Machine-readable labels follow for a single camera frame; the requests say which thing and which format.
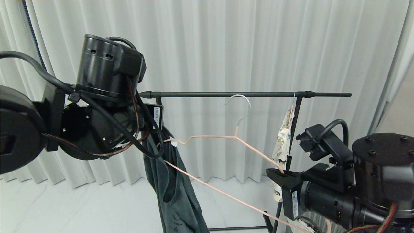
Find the hanger hook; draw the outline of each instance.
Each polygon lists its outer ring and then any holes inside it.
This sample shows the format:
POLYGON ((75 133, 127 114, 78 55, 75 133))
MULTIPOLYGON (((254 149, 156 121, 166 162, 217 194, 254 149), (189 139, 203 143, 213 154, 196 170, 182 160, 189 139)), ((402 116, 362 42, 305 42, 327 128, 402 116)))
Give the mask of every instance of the hanger hook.
POLYGON ((249 103, 249 110, 247 111, 247 114, 243 118, 241 118, 238 121, 238 123, 237 123, 237 126, 239 126, 240 125, 240 122, 242 120, 244 120, 246 117, 249 116, 249 114, 250 114, 250 108, 252 107, 252 105, 250 104, 250 101, 249 101, 249 99, 246 96, 244 96, 244 95, 233 95, 232 97, 230 97, 230 99, 225 104, 223 104, 223 106, 226 105, 226 104, 228 104, 233 97, 243 97, 243 98, 245 98, 247 100, 247 103, 249 103))

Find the dark green garment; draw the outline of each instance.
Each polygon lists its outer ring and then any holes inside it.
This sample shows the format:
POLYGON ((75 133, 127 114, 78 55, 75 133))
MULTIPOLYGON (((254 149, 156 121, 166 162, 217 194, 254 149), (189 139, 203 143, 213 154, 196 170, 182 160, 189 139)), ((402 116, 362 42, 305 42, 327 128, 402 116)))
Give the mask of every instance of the dark green garment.
MULTIPOLYGON (((168 130, 163 130, 163 133, 167 139, 168 130)), ((157 139, 156 134, 154 137, 150 135, 143 142, 143 145, 152 153, 157 153, 157 139)), ((152 159, 144 156, 145 172, 149 183, 157 194, 164 232, 208 233, 200 204, 189 177, 164 162, 166 160, 186 171, 177 148, 169 142, 165 143, 164 147, 165 151, 161 158, 152 159)))

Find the white marble floor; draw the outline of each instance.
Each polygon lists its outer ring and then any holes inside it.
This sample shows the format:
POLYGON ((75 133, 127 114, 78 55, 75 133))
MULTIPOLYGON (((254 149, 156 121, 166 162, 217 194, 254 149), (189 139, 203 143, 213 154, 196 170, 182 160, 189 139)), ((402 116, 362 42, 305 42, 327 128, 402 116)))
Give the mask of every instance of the white marble floor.
MULTIPOLYGON (((209 184, 275 213, 277 204, 267 177, 261 183, 248 179, 245 184, 234 177, 227 181, 213 178, 209 184)), ((196 181, 193 186, 209 228, 264 225, 260 213, 196 181)), ((32 180, 23 183, 1 180, 0 194, 1 233, 162 233, 156 196, 146 179, 114 187, 109 182, 92 183, 74 190, 66 181, 51 185, 47 181, 35 184, 32 180)), ((278 232, 284 229, 280 224, 278 232)), ((267 230, 228 232, 265 233, 267 230)))

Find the curtain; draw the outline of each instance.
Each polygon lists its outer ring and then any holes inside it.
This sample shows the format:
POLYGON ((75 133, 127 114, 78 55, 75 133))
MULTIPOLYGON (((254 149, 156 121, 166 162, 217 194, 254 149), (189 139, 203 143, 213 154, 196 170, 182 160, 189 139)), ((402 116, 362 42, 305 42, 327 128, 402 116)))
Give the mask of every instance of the curtain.
MULTIPOLYGON (((7 48, 36 56, 19 6, 3 1, 7 48)), ((135 1, 26 2, 48 72, 76 83, 83 37, 121 36, 145 56, 139 91, 351 92, 352 97, 304 99, 296 134, 341 118, 350 140, 367 134, 396 52, 408 1, 135 1)), ((1 60, 2 82, 40 98, 44 82, 21 61, 1 60)), ((271 156, 293 98, 249 98, 252 111, 239 137, 271 156)), ((163 99, 164 124, 177 137, 233 134, 246 114, 242 98, 163 99)), ((195 139, 179 145, 188 171, 203 180, 236 176, 260 181, 270 164, 233 140, 195 139)), ((294 143, 292 170, 314 164, 294 143)), ((80 161, 59 150, 3 176, 10 180, 66 179, 134 183, 144 175, 142 153, 131 148, 108 160, 80 161)))

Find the clothing rack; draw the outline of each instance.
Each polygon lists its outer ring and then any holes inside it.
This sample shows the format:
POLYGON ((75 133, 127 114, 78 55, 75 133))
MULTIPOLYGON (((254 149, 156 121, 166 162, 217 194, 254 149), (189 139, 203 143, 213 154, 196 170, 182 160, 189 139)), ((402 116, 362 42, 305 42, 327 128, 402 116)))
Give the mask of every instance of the clothing rack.
MULTIPOLYGON (((296 123, 298 121, 299 110, 303 98, 312 97, 351 97, 351 93, 340 92, 313 92, 313 91, 299 91, 299 92, 153 92, 145 91, 140 93, 140 97, 146 99, 155 99, 157 104, 162 104, 162 98, 194 98, 194 97, 231 97, 233 95, 244 95, 246 97, 294 97, 296 98, 295 115, 292 120, 291 135, 295 134, 296 123)), ((293 140, 290 140, 289 155, 286 162, 286 171, 290 170, 292 156, 290 156, 290 149, 292 148, 293 140)), ((280 217, 282 211, 282 203, 277 204, 276 217, 280 217)), ((241 226, 241 227, 224 227, 224 228, 210 228, 209 231, 236 231, 236 230, 256 230, 267 229, 269 233, 276 233, 278 221, 274 222, 272 226, 268 216, 263 215, 265 220, 264 226, 241 226)))

